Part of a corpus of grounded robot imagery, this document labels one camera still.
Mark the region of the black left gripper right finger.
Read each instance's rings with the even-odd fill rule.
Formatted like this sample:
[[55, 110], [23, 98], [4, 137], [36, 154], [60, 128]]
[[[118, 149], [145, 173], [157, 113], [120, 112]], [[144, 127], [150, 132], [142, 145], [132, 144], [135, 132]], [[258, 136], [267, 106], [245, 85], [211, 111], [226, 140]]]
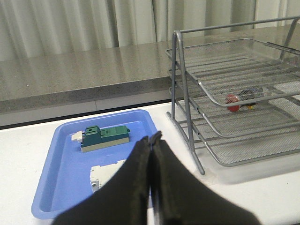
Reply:
[[175, 156], [158, 131], [150, 138], [150, 187], [159, 225], [258, 225], [250, 211], [201, 183]]

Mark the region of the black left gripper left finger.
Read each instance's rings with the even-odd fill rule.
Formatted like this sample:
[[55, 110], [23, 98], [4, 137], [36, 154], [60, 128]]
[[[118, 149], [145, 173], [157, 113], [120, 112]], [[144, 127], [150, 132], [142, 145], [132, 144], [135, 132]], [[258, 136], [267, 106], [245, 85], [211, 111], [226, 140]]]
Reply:
[[149, 198], [147, 136], [137, 141], [120, 169], [98, 191], [58, 215], [54, 225], [145, 225]]

